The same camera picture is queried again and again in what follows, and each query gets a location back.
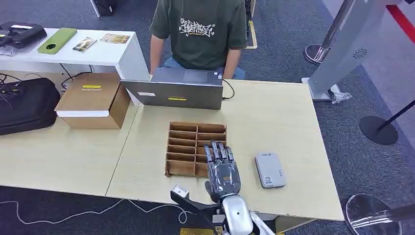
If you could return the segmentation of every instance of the person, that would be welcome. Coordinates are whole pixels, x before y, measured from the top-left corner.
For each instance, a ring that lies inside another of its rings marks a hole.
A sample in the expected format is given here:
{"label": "person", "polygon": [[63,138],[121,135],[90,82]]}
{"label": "person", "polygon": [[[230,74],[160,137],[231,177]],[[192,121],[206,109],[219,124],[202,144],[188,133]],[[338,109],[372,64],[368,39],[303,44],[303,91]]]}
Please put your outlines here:
{"label": "person", "polygon": [[247,44],[244,0],[159,0],[150,32],[150,74],[160,66],[170,36],[173,57],[164,66],[244,79],[237,67]]}

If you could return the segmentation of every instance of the beige table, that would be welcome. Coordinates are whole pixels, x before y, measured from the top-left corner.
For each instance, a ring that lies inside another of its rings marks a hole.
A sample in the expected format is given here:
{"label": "beige table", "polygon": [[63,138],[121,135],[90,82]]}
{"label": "beige table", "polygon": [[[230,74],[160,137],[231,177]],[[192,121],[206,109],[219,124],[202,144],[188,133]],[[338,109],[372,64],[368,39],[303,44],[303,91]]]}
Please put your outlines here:
{"label": "beige table", "polygon": [[[276,219],[280,232],[314,219],[343,220],[308,87],[230,82],[235,97],[224,101],[219,111],[139,107],[106,196],[172,203],[169,191],[180,184],[192,200],[211,203],[206,179],[164,175],[168,125],[170,121],[220,123],[227,125],[227,143],[241,175],[241,195],[250,210],[280,215]],[[224,95],[230,95],[226,85]],[[254,157],[265,151],[279,155],[285,187],[261,187]]]}
{"label": "beige table", "polygon": [[0,136],[0,185],[105,196],[136,112],[131,103],[121,130],[74,130],[58,117]]}

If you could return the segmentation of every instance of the black laptop bag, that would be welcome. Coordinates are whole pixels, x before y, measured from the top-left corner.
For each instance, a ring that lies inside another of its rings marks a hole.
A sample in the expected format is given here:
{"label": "black laptop bag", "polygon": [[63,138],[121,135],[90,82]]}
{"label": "black laptop bag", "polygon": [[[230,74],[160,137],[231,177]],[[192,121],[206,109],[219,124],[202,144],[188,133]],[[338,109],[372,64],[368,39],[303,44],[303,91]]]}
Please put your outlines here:
{"label": "black laptop bag", "polygon": [[54,111],[60,95],[47,78],[21,82],[19,97],[0,99],[0,135],[49,127],[55,123]]}

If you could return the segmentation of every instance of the white cable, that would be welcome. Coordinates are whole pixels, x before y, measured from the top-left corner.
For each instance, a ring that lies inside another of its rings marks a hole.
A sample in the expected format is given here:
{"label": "white cable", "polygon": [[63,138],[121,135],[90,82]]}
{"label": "white cable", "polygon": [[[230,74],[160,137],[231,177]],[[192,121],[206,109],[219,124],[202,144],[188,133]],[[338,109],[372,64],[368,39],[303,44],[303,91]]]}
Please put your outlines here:
{"label": "white cable", "polygon": [[[65,220],[68,220],[68,219],[70,219],[70,218],[73,218],[73,217],[76,217],[76,216],[79,216],[79,215],[83,215],[83,214],[102,214],[102,213],[105,213],[105,212],[107,212],[107,211],[111,210],[112,208],[114,208],[115,206],[117,206],[120,202],[122,202],[122,201],[124,201],[124,200],[125,200],[125,199],[121,199],[121,200],[119,200],[117,203],[115,203],[114,205],[112,205],[112,206],[110,206],[110,207],[106,208],[105,210],[103,210],[103,211],[101,211],[101,212],[96,212],[96,211],[85,211],[85,212],[82,212],[82,213],[73,214],[73,215],[71,215],[71,216],[69,216],[69,217],[66,217],[65,219],[62,219],[62,220],[59,220],[59,221],[56,221],[56,222],[52,222],[52,221],[48,221],[48,220],[38,220],[38,221],[33,221],[33,222],[24,222],[24,221],[20,218],[20,215],[19,215],[19,202],[17,202],[17,201],[4,201],[4,202],[0,202],[0,205],[1,205],[1,204],[6,204],[6,203],[15,203],[15,204],[16,204],[16,216],[17,216],[17,218],[20,220],[20,222],[22,222],[23,224],[26,224],[26,225],[29,225],[29,224],[37,224],[37,223],[59,224],[59,223],[64,222]],[[180,214],[179,214],[179,216],[178,216],[178,220],[179,220],[179,222],[180,222],[181,224],[186,223],[186,221],[187,221],[187,213],[194,214],[194,213],[192,213],[192,212],[190,212],[190,211],[185,211],[185,210],[183,210],[183,208],[181,208],[181,207],[179,207],[179,206],[176,206],[176,205],[172,205],[172,204],[161,205],[161,206],[154,207],[154,208],[152,208],[152,209],[150,209],[150,210],[146,211],[146,210],[144,210],[143,208],[141,208],[140,206],[138,206],[138,205],[136,205],[135,203],[133,203],[131,200],[129,200],[129,199],[127,199],[127,200],[128,200],[131,204],[133,204],[135,207],[137,207],[138,209],[142,210],[142,211],[143,211],[143,212],[145,212],[145,213],[150,213],[150,212],[152,212],[152,211],[154,211],[154,210],[156,210],[156,209],[158,209],[158,208],[162,208],[162,207],[176,207],[176,208],[179,208],[179,209],[181,209],[181,210],[182,210],[182,212],[180,212]],[[181,215],[182,215],[183,213],[184,213],[184,221],[182,221],[182,220],[181,220]]]}
{"label": "white cable", "polygon": [[27,76],[29,76],[29,75],[37,75],[37,76],[39,76],[40,78],[42,78],[42,76],[40,76],[40,75],[38,75],[37,73],[28,73],[28,74],[26,74],[26,76],[24,76],[24,78],[26,78]]}

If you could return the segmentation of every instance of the card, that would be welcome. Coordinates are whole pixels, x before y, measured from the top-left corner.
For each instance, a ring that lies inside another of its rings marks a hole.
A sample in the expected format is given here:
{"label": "card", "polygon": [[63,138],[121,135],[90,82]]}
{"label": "card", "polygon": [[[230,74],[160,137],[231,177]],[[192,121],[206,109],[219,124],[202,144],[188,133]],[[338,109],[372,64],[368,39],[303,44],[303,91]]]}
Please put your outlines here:
{"label": "card", "polygon": [[85,52],[88,48],[90,48],[94,43],[96,42],[93,38],[85,38],[80,43],[78,43],[74,48],[74,50],[77,50],[79,52]]}
{"label": "card", "polygon": [[107,33],[104,35],[104,37],[101,38],[101,41],[105,43],[125,44],[127,43],[129,38],[130,36],[127,36],[127,35],[117,35],[117,34]]}

